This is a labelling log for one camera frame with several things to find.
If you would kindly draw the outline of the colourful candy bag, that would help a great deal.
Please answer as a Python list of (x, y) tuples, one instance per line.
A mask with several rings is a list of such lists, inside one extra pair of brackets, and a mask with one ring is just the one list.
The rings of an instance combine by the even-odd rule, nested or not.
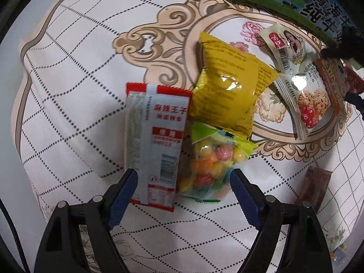
[(230, 173), (247, 160), (256, 144), (205, 123), (189, 121), (185, 127), (177, 192), (198, 202), (216, 203), (230, 192)]

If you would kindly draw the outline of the small portrait snack packet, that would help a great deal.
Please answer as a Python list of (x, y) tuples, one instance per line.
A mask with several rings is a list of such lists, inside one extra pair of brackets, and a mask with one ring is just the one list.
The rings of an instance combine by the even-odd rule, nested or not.
[(276, 60), (276, 69), (283, 74), (303, 72), (306, 62), (318, 58), (318, 54), (306, 50), (303, 37), (276, 23), (258, 33)]

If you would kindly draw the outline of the cranberry oat cookie packet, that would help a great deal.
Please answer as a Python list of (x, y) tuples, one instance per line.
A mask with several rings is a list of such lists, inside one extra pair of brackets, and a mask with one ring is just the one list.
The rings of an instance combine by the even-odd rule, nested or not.
[(308, 137), (331, 105), (314, 60), (313, 54), (306, 55), (299, 71), (281, 74), (274, 81), (292, 115), (297, 139), (301, 141)]

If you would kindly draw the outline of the brown sauce packet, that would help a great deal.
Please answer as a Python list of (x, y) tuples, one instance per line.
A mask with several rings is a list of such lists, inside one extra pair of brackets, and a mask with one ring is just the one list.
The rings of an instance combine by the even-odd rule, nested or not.
[(315, 213), (318, 213), (328, 189), (332, 173), (332, 171), (309, 166), (295, 204), (298, 205), (300, 202), (308, 201), (312, 205)]

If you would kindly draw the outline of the red small snack packet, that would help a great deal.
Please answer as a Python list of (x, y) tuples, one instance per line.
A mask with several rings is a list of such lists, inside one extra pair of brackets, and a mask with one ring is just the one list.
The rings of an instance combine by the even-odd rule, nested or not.
[(345, 66), (347, 82), (349, 84), (349, 92), (353, 94), (362, 94), (364, 92), (364, 81), (349, 66)]

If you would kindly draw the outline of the cardboard milk box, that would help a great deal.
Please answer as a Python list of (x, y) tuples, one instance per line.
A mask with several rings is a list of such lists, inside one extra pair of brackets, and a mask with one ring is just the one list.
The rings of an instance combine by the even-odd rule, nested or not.
[(278, 12), (316, 34), (338, 44), (345, 31), (356, 31), (354, 21), (338, 0), (239, 0)]

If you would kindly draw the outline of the orange panda snack packet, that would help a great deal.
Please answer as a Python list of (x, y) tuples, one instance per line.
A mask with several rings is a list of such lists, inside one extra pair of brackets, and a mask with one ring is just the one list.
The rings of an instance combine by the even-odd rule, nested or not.
[(334, 113), (338, 115), (350, 89), (345, 68), (337, 58), (317, 58), (313, 62), (324, 82)]

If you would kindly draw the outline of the red white spicy strip packet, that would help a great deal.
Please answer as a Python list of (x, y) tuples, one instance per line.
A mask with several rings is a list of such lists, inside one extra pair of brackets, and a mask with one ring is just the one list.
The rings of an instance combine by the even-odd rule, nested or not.
[(174, 210), (191, 91), (127, 83), (124, 167), (138, 174), (133, 204)]

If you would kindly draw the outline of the yellow snack bag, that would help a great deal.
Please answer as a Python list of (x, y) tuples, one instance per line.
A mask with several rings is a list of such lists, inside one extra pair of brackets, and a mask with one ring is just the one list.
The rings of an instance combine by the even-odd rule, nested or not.
[(257, 98), (279, 76), (256, 56), (209, 33), (200, 34), (204, 67), (193, 90), (190, 116), (249, 137)]

